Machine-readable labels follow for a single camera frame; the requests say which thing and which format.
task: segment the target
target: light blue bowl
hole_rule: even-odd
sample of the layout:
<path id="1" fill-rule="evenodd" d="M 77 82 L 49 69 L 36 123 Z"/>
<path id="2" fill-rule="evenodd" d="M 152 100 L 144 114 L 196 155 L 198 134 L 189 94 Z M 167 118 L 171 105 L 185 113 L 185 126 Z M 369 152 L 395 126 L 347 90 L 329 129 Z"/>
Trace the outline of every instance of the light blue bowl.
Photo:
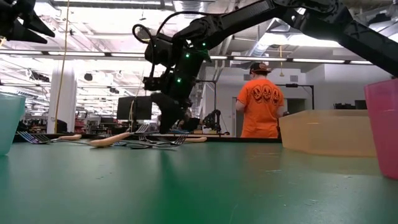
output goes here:
<path id="1" fill-rule="evenodd" d="M 25 97 L 0 93 L 0 156 L 10 151 L 19 120 L 25 113 Z"/>

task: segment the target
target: orange t-shirt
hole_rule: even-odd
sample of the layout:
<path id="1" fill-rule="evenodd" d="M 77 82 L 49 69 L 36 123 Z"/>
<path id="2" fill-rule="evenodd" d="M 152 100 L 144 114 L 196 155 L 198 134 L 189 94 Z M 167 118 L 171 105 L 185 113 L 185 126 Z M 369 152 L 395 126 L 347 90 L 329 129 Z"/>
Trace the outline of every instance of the orange t-shirt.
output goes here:
<path id="1" fill-rule="evenodd" d="M 238 100 L 245 105 L 241 138 L 277 138 L 277 111 L 284 105 L 280 88 L 267 79 L 247 82 Z"/>

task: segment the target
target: plastic cup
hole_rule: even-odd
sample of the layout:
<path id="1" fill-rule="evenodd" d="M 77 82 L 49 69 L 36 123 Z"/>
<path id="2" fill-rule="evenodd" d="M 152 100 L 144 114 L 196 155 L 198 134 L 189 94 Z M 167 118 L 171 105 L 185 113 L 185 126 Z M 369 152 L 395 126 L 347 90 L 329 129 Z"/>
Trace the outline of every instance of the plastic cup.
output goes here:
<path id="1" fill-rule="evenodd" d="M 25 97 L 0 93 L 0 156 L 10 151 L 19 120 L 25 112 Z"/>
<path id="2" fill-rule="evenodd" d="M 380 170 L 398 179 L 398 79 L 365 86 L 365 97 Z"/>

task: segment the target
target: baseball cap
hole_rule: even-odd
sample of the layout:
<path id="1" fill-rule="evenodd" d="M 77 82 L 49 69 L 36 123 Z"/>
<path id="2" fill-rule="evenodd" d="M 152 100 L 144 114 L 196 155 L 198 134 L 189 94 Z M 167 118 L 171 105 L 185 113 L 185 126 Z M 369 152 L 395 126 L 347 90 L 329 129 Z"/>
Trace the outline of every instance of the baseball cap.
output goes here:
<path id="1" fill-rule="evenodd" d="M 259 75 L 267 75 L 271 71 L 268 69 L 267 65 L 262 62 L 254 62 L 250 66 L 250 72 L 254 72 Z"/>

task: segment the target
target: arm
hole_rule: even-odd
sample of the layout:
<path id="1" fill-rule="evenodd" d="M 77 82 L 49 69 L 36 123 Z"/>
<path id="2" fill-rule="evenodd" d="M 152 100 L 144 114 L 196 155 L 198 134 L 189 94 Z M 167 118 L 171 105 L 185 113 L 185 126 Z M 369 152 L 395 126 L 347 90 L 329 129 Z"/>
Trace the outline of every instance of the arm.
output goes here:
<path id="1" fill-rule="evenodd" d="M 239 100 L 236 100 L 235 108 L 236 108 L 237 111 L 243 112 L 245 107 L 246 107 L 246 105 L 244 105 Z"/>
<path id="2" fill-rule="evenodd" d="M 277 110 L 277 118 L 281 118 L 284 116 L 285 113 L 285 107 L 284 106 L 280 106 Z"/>
<path id="3" fill-rule="evenodd" d="M 7 40 L 16 40 L 24 42 L 35 42 L 46 44 L 47 40 L 35 32 L 55 37 L 52 32 L 40 20 L 34 11 L 35 0 L 18 0 L 15 4 L 13 1 L 0 2 L 0 35 L 7 38 Z"/>
<path id="4" fill-rule="evenodd" d="M 303 14 L 295 10 L 300 7 L 306 9 Z M 145 77 L 144 89 L 161 90 L 163 94 L 159 97 L 162 100 L 153 100 L 162 114 L 170 114 L 167 118 L 170 122 L 163 121 L 167 123 L 163 125 L 163 132 L 177 119 L 173 115 L 176 110 L 191 105 L 188 97 L 195 86 L 193 80 L 203 61 L 210 60 L 206 51 L 222 43 L 228 36 L 272 18 L 279 18 L 310 37 L 335 40 L 398 77 L 398 43 L 356 22 L 341 1 L 261 0 L 228 14 L 213 14 L 195 19 L 172 38 L 159 32 L 152 36 L 154 43 L 147 47 L 145 58 L 153 64 L 162 64 L 167 69 L 160 78 Z M 346 60 L 344 63 L 350 64 L 351 61 Z M 168 99 L 178 105 L 168 107 L 165 105 Z"/>
<path id="5" fill-rule="evenodd" d="M 284 112 L 285 112 L 285 98 L 284 98 L 284 94 L 282 93 L 282 90 L 279 90 L 279 94 L 280 94 L 280 98 L 278 101 L 278 109 L 277 109 L 277 118 L 283 117 Z"/>
<path id="6" fill-rule="evenodd" d="M 248 87 L 244 85 L 242 90 L 239 92 L 238 97 L 236 98 L 235 108 L 237 111 L 243 112 L 247 104 L 248 104 Z"/>

